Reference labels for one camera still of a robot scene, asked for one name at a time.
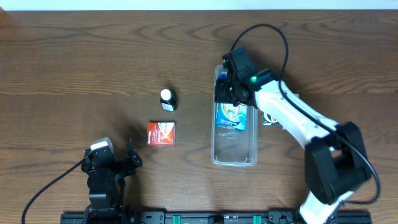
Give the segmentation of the blue cardboard box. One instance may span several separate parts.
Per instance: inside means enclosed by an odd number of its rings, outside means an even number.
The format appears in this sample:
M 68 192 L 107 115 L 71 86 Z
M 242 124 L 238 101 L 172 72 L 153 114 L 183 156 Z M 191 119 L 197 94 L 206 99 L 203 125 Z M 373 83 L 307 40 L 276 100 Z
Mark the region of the blue cardboard box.
M 234 106 L 231 103 L 216 103 L 215 126 L 237 131 L 246 131 L 248 128 L 248 107 Z

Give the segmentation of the red medicine box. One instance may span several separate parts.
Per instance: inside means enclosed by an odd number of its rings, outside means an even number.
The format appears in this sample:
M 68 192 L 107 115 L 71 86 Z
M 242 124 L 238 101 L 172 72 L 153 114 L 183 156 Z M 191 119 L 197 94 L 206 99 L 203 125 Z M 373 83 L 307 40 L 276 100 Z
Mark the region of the red medicine box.
M 149 122 L 147 124 L 147 144 L 149 146 L 174 146 L 174 122 Z

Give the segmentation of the green round-logo box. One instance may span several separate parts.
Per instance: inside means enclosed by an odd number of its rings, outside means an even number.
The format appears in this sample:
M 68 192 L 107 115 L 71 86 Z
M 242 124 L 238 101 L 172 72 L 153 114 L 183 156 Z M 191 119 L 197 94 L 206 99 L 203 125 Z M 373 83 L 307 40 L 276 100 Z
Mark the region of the green round-logo box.
M 262 125 L 263 126 L 280 126 L 280 123 L 271 115 L 262 112 Z

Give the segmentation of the dark bottle white cap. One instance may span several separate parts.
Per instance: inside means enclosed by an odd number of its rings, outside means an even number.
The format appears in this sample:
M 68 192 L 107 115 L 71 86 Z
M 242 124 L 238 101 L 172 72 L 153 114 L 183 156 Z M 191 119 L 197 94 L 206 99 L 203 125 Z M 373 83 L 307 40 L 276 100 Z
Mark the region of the dark bottle white cap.
M 175 93 L 165 88 L 160 92 L 160 104 L 166 111 L 175 111 L 177 109 L 177 100 Z

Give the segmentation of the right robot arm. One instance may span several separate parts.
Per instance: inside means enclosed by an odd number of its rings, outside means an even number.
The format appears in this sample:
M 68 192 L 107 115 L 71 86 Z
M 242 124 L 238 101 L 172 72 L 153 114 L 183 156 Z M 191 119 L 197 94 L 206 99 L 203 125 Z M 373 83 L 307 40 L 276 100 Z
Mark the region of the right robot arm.
M 293 94 L 268 69 L 215 70 L 211 159 L 222 166 L 257 162 L 257 114 L 274 117 L 304 148 L 306 201 L 296 211 L 240 213 L 237 223 L 370 223 L 368 212 L 342 211 L 363 183 L 376 176 L 368 161 L 361 131 L 339 124 Z

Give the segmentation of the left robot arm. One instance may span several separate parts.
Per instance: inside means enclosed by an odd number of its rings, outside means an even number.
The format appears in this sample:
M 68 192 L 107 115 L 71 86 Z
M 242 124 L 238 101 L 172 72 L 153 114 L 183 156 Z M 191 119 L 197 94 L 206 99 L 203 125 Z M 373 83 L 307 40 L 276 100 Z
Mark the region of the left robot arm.
M 142 159 L 131 139 L 126 143 L 127 157 L 116 160 L 110 138 L 102 138 L 85 150 L 81 170 L 88 174 L 89 222 L 122 223 L 128 220 L 125 208 L 125 178 L 136 173 Z

